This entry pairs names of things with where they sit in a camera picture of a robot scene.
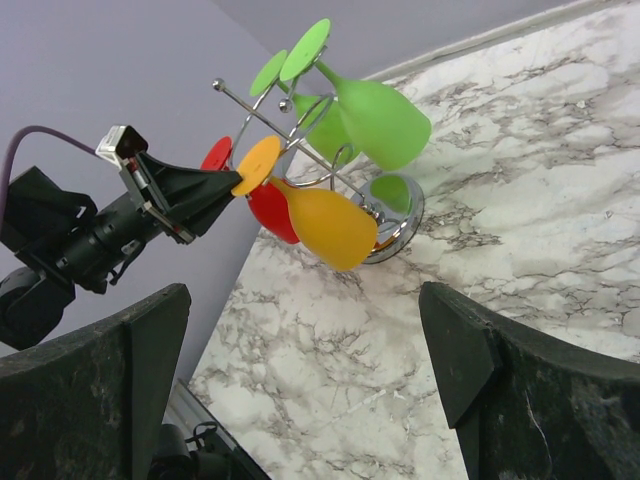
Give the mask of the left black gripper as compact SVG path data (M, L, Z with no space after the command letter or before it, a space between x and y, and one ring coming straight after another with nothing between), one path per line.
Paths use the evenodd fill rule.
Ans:
M128 159L122 173L126 192L102 210L86 194L60 192L71 205L54 247L54 266L94 293L117 283L158 235L189 244L205 234L240 184L236 171L172 166L146 152Z

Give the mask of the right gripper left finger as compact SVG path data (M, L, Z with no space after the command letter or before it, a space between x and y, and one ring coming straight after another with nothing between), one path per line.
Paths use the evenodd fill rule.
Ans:
M4 479L144 479L191 306L171 284L1 360Z

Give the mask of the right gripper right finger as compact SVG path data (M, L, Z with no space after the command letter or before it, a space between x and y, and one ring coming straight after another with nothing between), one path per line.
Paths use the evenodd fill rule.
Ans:
M638 364L559 340L443 283L424 283L418 304L468 478L638 478Z

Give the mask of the red plastic wine glass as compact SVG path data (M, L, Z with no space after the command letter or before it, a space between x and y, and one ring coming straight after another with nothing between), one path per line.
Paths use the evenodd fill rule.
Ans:
M232 139L224 136L209 150L200 168L202 170L229 170ZM295 245L299 238L289 217L284 195L271 183L260 185L248 196L248 206L260 224L288 244Z

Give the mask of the orange plastic wine glass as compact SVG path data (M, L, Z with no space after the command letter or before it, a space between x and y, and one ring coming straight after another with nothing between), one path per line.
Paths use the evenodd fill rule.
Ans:
M273 176L281 153L281 140L275 135L256 143L237 167L242 181L232 194L248 200L253 190L271 182L286 199L300 243L336 271L348 271L363 263L377 241L376 222L335 191L297 188Z

